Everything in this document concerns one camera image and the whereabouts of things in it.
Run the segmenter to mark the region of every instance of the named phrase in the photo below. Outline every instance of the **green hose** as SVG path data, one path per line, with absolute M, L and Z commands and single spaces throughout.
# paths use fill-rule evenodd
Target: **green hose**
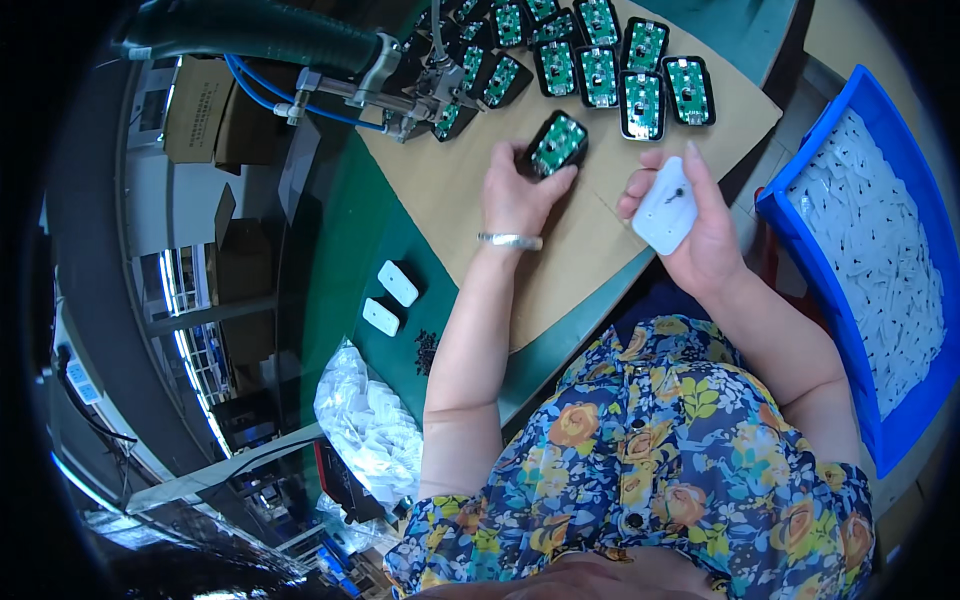
M 382 42 L 376 34 L 269 0 L 150 0 L 115 43 L 132 60 L 236 54 L 352 75 L 372 66 Z

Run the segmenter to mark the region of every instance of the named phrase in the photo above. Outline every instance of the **blue plastic bin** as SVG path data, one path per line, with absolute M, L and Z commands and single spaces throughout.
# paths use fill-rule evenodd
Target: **blue plastic bin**
M 863 118 L 883 157 L 906 184 L 926 230 L 930 259 L 943 276 L 944 322 L 948 332 L 940 355 L 930 365 L 926 379 L 883 422 L 867 353 L 850 305 L 823 252 L 785 194 L 846 107 Z M 853 70 L 843 91 L 804 137 L 794 159 L 757 198 L 756 210 L 773 228 L 820 303 L 850 379 L 860 435 L 876 463 L 876 476 L 883 477 L 926 430 L 960 373 L 960 257 L 943 197 L 917 142 L 886 92 L 862 64 Z

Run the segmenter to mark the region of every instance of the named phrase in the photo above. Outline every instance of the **silver bracelet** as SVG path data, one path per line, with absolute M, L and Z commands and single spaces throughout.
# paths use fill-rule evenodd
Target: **silver bracelet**
M 507 246 L 522 250 L 537 251 L 543 248 L 543 238 L 538 235 L 517 235 L 515 233 L 477 233 L 477 239 L 494 246 Z

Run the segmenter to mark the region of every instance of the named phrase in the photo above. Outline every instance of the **blue air hose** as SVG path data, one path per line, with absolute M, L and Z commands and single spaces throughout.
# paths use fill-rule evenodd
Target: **blue air hose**
M 276 85 L 267 81 L 262 75 L 260 75 L 259 73 L 254 71 L 252 68 L 250 68 L 250 66 L 247 65 L 243 61 L 243 59 L 241 59 L 240 57 L 233 54 L 224 54 L 224 58 L 227 59 L 227 67 L 229 67 L 230 73 L 233 75 L 234 79 L 237 80 L 237 83 L 245 92 L 250 94 L 250 97 L 253 98 L 253 100 L 257 102 L 260 106 L 268 108 L 269 110 L 274 109 L 274 105 L 268 103 L 266 100 L 264 100 L 256 92 L 253 91 L 253 89 L 250 87 L 250 84 L 248 84 L 246 80 L 244 80 L 243 75 L 241 75 L 237 71 L 237 69 L 239 69 L 240 71 L 243 71 L 243 73 L 248 75 L 251 79 L 253 79 L 258 84 L 263 85 L 264 88 L 266 88 L 272 94 L 275 94 L 275 96 L 279 97 L 284 102 L 289 102 L 290 104 L 293 104 L 294 102 L 293 96 L 284 92 L 282 89 L 280 89 Z M 375 123 L 368 123 L 367 121 L 361 121 L 359 119 L 354 119 L 352 117 L 346 117 L 344 115 L 337 114 L 336 112 L 323 110 L 322 108 L 318 108 L 313 105 L 307 105 L 306 109 L 309 110 L 310 112 L 319 114 L 320 116 L 323 116 L 329 119 L 334 119 L 342 123 L 348 123 L 350 125 L 354 125 L 357 127 L 365 127 L 367 129 L 376 130 L 378 132 L 384 131 L 384 127 L 382 125 L 375 124 Z

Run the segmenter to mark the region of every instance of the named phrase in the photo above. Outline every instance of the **wooden table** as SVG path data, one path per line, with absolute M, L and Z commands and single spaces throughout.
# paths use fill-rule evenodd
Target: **wooden table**
M 634 1 L 700 38 L 759 86 L 770 73 L 797 5 L 797 0 Z M 327 123 L 324 131 L 326 139 L 338 133 Z M 311 193 L 324 203 L 313 255 L 300 246 L 300 254 L 292 258 L 305 266 L 309 277 L 302 315 L 301 420 L 308 423 L 315 419 L 312 402 L 316 383 L 330 354 L 345 336 L 420 420 L 426 377 L 417 374 L 414 363 L 418 345 L 414 340 L 421 330 L 436 333 L 439 338 L 457 288 L 359 136 L 353 131 L 340 130 L 339 134 L 342 148 L 335 156 L 319 156 L 311 172 L 312 181 L 308 182 Z M 643 251 L 510 357 L 499 398 L 502 421 L 551 380 L 654 256 L 653 249 Z M 387 259 L 405 260 L 413 266 L 423 290 L 396 338 L 383 335 L 360 316 L 363 299 L 384 293 L 376 272 Z

